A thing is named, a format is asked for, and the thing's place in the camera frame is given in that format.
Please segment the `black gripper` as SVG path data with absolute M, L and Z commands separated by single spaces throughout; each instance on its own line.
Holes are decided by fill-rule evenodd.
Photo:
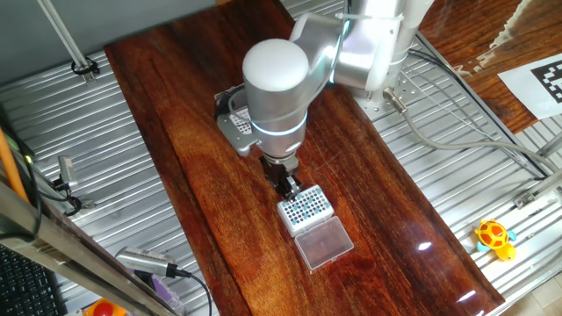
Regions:
M 299 161 L 295 155 L 276 158 L 263 155 L 260 158 L 267 179 L 283 200 L 295 198 L 302 190 L 302 183 L 297 178 Z

